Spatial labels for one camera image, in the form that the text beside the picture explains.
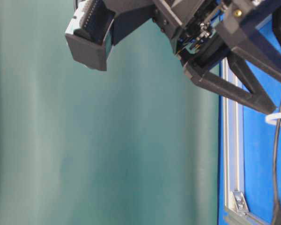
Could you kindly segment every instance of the metal frame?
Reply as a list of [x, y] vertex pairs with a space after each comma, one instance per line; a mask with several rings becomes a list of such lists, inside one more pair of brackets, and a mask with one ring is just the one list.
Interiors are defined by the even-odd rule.
[[[229, 69], [227, 59], [222, 62], [223, 78], [238, 87], [241, 82]], [[244, 189], [243, 106], [223, 98], [224, 205], [230, 225], [267, 225], [250, 213]]]

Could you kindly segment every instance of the blue surface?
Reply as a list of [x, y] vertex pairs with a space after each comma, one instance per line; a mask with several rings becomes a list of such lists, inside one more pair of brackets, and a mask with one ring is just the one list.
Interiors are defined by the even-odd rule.
[[224, 220], [226, 216], [226, 212], [224, 209], [224, 154], [223, 154], [223, 126], [222, 126], [222, 106], [220, 106], [220, 117], [219, 117], [219, 217], [218, 223], [219, 225], [226, 225], [227, 223]]
[[[269, 22], [261, 33], [281, 52]], [[281, 84], [250, 65], [276, 106], [281, 100]], [[265, 123], [265, 115], [244, 108], [245, 195], [251, 212], [270, 222], [273, 216], [274, 191], [272, 161], [275, 127]], [[278, 150], [278, 189], [281, 197], [281, 135]]]

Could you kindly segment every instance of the screw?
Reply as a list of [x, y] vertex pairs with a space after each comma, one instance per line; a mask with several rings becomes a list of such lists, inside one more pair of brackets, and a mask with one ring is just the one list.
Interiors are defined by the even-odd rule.
[[242, 205], [242, 204], [237, 204], [238, 205], [238, 208], [240, 209], [240, 210], [242, 210], [243, 208], [244, 208], [244, 205]]
[[238, 203], [242, 201], [242, 198], [239, 197], [239, 196], [236, 196], [235, 199], [236, 199], [236, 201], [237, 201]]
[[243, 12], [242, 12], [241, 10], [239, 10], [239, 9], [237, 9], [237, 10], [234, 11], [234, 16], [235, 16], [235, 17], [241, 17], [242, 14], [243, 14]]

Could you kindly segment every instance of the green curtain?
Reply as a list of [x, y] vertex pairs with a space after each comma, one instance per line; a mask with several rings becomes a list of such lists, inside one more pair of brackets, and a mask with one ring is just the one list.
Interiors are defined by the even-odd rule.
[[218, 96], [152, 22], [108, 72], [74, 62], [72, 15], [0, 1], [0, 225], [216, 224]]

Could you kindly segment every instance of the blue panel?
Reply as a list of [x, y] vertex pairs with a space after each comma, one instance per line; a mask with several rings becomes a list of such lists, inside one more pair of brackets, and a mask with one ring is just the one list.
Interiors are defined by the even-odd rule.
[[[269, 22], [262, 34], [281, 52]], [[258, 68], [250, 65], [259, 81], [277, 106], [281, 99], [281, 84]], [[245, 195], [252, 213], [267, 222], [273, 215], [274, 191], [272, 160], [275, 127], [265, 123], [265, 115], [244, 108]], [[281, 136], [278, 151], [278, 188], [281, 196]]]

